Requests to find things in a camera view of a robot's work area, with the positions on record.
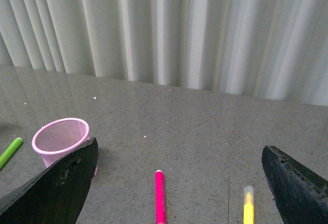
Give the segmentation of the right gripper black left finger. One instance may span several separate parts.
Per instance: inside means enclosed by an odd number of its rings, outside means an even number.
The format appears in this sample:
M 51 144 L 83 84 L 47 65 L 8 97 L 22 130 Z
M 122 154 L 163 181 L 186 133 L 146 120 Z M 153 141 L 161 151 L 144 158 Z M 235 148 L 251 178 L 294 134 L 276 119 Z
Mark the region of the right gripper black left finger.
M 93 137 L 1 198 L 1 223 L 76 223 L 97 161 Z

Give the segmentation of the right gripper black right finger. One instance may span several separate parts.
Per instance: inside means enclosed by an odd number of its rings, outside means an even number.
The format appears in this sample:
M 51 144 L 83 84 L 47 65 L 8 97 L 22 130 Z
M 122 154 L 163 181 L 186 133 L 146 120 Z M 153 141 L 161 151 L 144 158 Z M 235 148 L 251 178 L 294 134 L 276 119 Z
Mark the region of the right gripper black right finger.
M 265 146 L 262 167 L 284 223 L 327 223 L 327 180 L 276 146 Z

